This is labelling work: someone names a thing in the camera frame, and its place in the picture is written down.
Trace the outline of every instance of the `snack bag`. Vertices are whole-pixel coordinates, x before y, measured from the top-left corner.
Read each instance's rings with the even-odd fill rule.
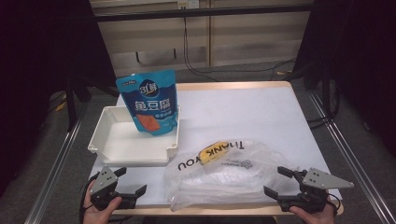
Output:
[[[116,84],[139,132],[159,135],[177,126],[174,70],[132,74]]]

